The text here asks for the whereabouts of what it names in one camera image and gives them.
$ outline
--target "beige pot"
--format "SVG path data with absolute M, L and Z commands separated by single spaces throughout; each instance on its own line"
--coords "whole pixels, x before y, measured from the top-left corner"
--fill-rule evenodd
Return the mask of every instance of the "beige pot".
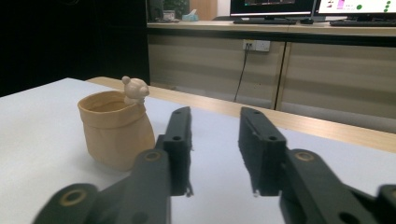
M 126 105 L 121 91 L 99 92 L 78 102 L 85 140 L 91 156 L 118 170 L 127 171 L 141 151 L 155 145 L 146 108 Z

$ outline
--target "power outlet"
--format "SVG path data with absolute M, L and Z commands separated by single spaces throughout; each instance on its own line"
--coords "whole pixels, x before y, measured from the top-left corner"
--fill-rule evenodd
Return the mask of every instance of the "power outlet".
M 250 47 L 248 48 L 249 50 L 255 50 L 256 49 L 256 41 L 255 40 L 244 39 L 244 41 L 242 43 L 242 49 L 246 49 L 247 45 L 250 45 Z
M 256 40 L 256 48 L 255 50 L 257 51 L 270 51 L 270 44 L 271 41 L 267 40 Z

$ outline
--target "computer monitor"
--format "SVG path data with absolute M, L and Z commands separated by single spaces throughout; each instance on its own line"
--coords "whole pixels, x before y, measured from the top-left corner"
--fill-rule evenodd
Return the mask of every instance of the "computer monitor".
M 148 21 L 163 19 L 163 0 L 147 0 Z
M 311 16 L 315 0 L 231 0 L 230 16 L 265 18 Z
M 369 21 L 396 19 L 396 2 L 391 0 L 317 0 L 315 15 L 348 16 Z

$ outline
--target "bear figurine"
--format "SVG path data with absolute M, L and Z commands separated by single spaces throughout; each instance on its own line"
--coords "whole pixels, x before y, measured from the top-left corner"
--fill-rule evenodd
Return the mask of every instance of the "bear figurine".
M 143 104 L 145 97 L 149 95 L 149 87 L 145 81 L 139 78 L 123 77 L 124 86 L 124 103 L 126 105 Z

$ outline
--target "black cabinet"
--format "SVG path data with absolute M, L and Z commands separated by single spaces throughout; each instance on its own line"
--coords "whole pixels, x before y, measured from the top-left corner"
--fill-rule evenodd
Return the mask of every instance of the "black cabinet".
M 7 0 L 0 96 L 65 77 L 149 84 L 145 0 Z

